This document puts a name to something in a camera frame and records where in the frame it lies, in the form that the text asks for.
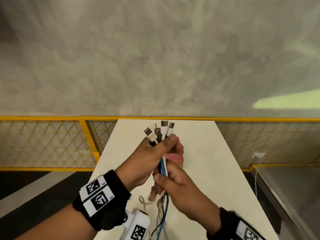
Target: hand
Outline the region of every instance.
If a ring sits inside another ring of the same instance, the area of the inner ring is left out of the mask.
[[[154,200],[164,189],[180,212],[214,235],[221,228],[219,207],[198,189],[183,169],[172,161],[166,162],[169,177],[155,170],[155,186],[151,189],[149,200]]]
[[[126,188],[131,191],[146,182],[166,153],[183,154],[183,145],[175,134],[168,136],[156,146],[151,146],[148,138],[145,137],[115,172]]]

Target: wall outlet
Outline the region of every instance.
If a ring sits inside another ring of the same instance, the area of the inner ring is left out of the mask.
[[[252,157],[256,157],[256,158],[262,158],[264,157],[266,153],[265,152],[255,152]]]

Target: bundle of cables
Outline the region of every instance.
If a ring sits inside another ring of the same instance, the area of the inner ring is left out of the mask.
[[[154,146],[159,142],[163,141],[167,136],[171,135],[173,133],[173,128],[174,128],[174,123],[172,122],[169,123],[168,121],[161,121],[161,128],[157,128],[157,125],[155,125],[154,130],[148,127],[144,131],[144,133],[149,138],[150,144]],[[168,176],[165,155],[160,159],[158,169],[162,175]],[[150,205],[150,204],[153,204],[154,202],[157,202],[158,216],[156,220],[156,228],[153,230],[151,234],[149,232],[149,238],[151,239],[153,234],[156,233],[157,240],[159,240],[161,232],[163,231],[164,239],[168,240],[168,235],[166,233],[166,215],[167,215],[168,206],[169,206],[169,196],[167,193],[162,192],[162,194],[159,197],[160,198],[156,197],[156,199],[153,202],[145,202],[143,197],[139,196],[139,201],[143,204],[145,212],[146,212],[146,205]]]

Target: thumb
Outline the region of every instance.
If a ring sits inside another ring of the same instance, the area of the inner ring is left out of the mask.
[[[153,176],[154,181],[160,185],[169,195],[176,191],[177,185],[170,178],[157,173]]]
[[[162,157],[164,154],[170,151],[170,149],[174,147],[176,142],[177,136],[175,134],[171,134],[166,139],[161,141],[158,145],[156,145],[153,149],[155,151],[155,154],[157,155],[157,158]]]

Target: white table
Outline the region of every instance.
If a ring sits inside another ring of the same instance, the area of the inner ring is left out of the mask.
[[[199,189],[218,206],[235,210],[250,222],[267,240],[278,239],[258,200],[255,198],[246,178],[232,155],[214,121],[171,121],[175,123],[174,133],[184,145],[183,169]],[[145,137],[143,131],[159,120],[118,120],[106,144],[101,158],[90,180],[116,169],[135,150]],[[135,188],[127,209],[143,209],[139,195],[147,198],[154,184],[150,177],[147,182]],[[151,216],[150,230],[155,227],[157,207],[147,206]],[[169,239],[206,239],[206,231],[197,222],[189,220],[170,202],[166,217],[166,230]],[[119,239],[123,227],[101,231],[95,240]]]

